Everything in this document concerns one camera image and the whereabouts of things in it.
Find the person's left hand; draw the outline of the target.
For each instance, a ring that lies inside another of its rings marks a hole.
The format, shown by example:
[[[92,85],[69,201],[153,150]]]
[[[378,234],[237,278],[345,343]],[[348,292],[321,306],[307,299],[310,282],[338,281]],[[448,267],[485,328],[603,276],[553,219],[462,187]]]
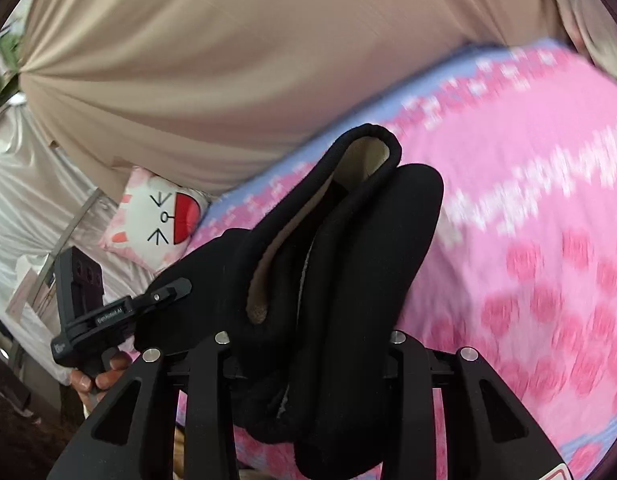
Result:
[[[95,378],[88,376],[81,370],[72,370],[70,374],[71,387],[76,391],[85,408],[91,412],[124,375],[130,364],[132,364],[132,359],[126,352],[116,352],[110,360],[109,370]]]

